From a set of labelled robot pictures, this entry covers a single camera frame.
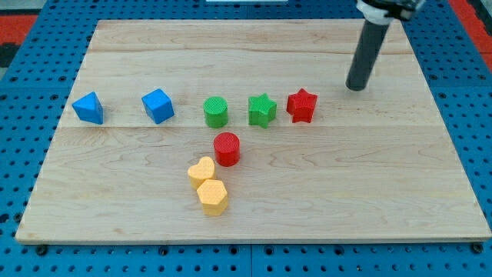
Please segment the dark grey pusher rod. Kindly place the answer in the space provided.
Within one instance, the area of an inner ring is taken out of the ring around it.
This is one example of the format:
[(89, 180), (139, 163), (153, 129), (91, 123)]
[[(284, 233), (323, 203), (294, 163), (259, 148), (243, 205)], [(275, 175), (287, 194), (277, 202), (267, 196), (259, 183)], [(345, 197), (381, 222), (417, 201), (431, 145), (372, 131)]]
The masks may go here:
[(377, 25), (367, 19), (357, 42), (345, 85), (352, 91), (366, 88), (389, 25)]

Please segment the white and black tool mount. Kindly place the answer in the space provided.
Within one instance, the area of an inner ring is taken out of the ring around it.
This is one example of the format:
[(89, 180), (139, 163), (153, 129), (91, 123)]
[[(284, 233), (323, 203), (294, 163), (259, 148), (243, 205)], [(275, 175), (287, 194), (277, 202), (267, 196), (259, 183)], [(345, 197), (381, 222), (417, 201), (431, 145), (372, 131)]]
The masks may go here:
[(424, 6), (425, 0), (357, 0), (356, 8), (375, 25), (389, 25), (394, 19), (410, 21)]

